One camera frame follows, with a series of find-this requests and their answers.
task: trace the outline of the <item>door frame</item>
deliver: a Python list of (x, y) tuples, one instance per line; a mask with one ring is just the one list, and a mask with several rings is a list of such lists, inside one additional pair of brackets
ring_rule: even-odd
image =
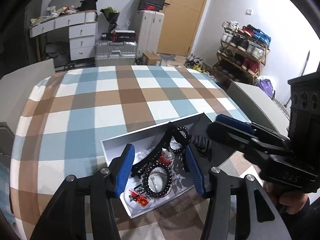
[(201, 21), (201, 19), (203, 17), (203, 11), (204, 11), (204, 7), (205, 7), (206, 3), (207, 3), (207, 0), (204, 0), (203, 3), (202, 3), (199, 19), (198, 19), (198, 22), (197, 22), (197, 25), (196, 25), (195, 33), (193, 34), (193, 37), (192, 37), (192, 42), (191, 42), (190, 47), (188, 49), (188, 54), (190, 54), (190, 51), (191, 51), (191, 49), (193, 47), (193, 44), (195, 42), (195, 37), (196, 37), (196, 34), (198, 32), (198, 29), (199, 29), (200, 21)]

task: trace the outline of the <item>cardboard box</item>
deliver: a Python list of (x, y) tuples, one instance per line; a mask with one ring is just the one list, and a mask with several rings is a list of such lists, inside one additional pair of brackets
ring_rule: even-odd
[(161, 58), (151, 52), (145, 52), (142, 55), (142, 65), (148, 65), (148, 66), (160, 66)]
[[(205, 129), (212, 120), (206, 114), (201, 113), (182, 117), (170, 122), (176, 127), (186, 126), (189, 129), (190, 134), (206, 137)], [(101, 144), (107, 165), (110, 165), (113, 158), (121, 155), (127, 143), (131, 143), (135, 148), (135, 159), (133, 164), (138, 163), (140, 161), (141, 156), (139, 155), (141, 152), (155, 147), (162, 139), (167, 130), (167, 124), (168, 122), (157, 124), (121, 136), (102, 140)], [(219, 145), (216, 142), (212, 142), (212, 152), (213, 160), (211, 163), (214, 163), (214, 166), (219, 166), (234, 153), (234, 150), (229, 147)], [(141, 190), (143, 191), (143, 189), (141, 189), (142, 180), (137, 176), (133, 178), (129, 176), (126, 189), (120, 195), (120, 200), (130, 218), (135, 218), (151, 211), (187, 192), (194, 186), (191, 175), (182, 170), (182, 158), (180, 155), (175, 156), (172, 165), (171, 191), (165, 197), (159, 199), (147, 199), (148, 204), (146, 206), (142, 206), (141, 203), (139, 205), (138, 201), (132, 202), (132, 198), (134, 196), (131, 194), (133, 191), (135, 193), (137, 191), (139, 194), (143, 195), (143, 192), (141, 193)]]

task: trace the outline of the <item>blue rubber pad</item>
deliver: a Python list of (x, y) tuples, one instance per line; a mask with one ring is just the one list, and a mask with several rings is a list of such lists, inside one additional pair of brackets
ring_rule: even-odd
[(254, 135), (254, 130), (252, 129), (251, 125), (238, 121), (232, 117), (228, 117), (226, 115), (218, 115), (216, 117), (216, 121), (224, 123), (228, 126), (236, 128), (240, 131), (246, 132), (248, 134)]
[(130, 147), (126, 147), (122, 154), (126, 154), (122, 166), (116, 176), (115, 195), (119, 197), (124, 192), (125, 186), (131, 172), (132, 164), (134, 161), (135, 149), (131, 144)]
[(190, 146), (187, 146), (186, 148), (186, 159), (187, 159), (188, 167), (190, 169), (193, 183), (195, 184), (196, 191), (201, 197), (203, 197), (205, 193), (204, 177), (199, 169), (196, 159), (192, 154), (192, 150), (190, 149)]

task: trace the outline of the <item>open cardboard box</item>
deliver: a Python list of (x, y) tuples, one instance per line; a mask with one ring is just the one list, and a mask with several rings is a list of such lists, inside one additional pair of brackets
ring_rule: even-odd
[[(205, 130), (212, 120), (206, 114), (202, 113), (189, 115), (170, 122), (176, 127), (187, 127), (190, 134), (201, 135), (207, 138)], [(155, 147), (164, 136), (164, 133), (167, 130), (167, 124), (168, 122), (165, 122), (107, 140), (102, 140), (101, 144), (107, 165), (110, 165), (113, 158), (119, 157), (122, 154), (126, 144), (128, 143), (134, 145), (135, 148), (136, 156), (133, 164), (139, 162), (137, 153)], [(212, 165), (219, 166), (233, 153), (234, 150), (231, 148), (220, 145), (216, 142), (212, 142)], [(173, 162), (172, 189), (167, 196), (156, 200), (149, 199), (148, 205), (145, 207), (131, 203), (127, 197), (128, 190), (130, 190), (132, 185), (139, 185), (140, 182), (141, 179), (139, 179), (137, 176), (133, 178), (130, 176), (125, 191), (120, 195), (121, 202), (123, 203), (124, 208), (130, 218), (135, 218), (169, 202), (170, 200), (187, 192), (194, 185), (190, 174), (185, 173), (185, 171), (182, 169), (181, 156), (176, 156)]]

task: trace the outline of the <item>black sleeve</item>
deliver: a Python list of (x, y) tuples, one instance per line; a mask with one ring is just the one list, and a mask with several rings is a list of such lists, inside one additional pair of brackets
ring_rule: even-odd
[(304, 207), (294, 215), (285, 213), (282, 219), (292, 240), (320, 239), (320, 198), (310, 205), (308, 198)]

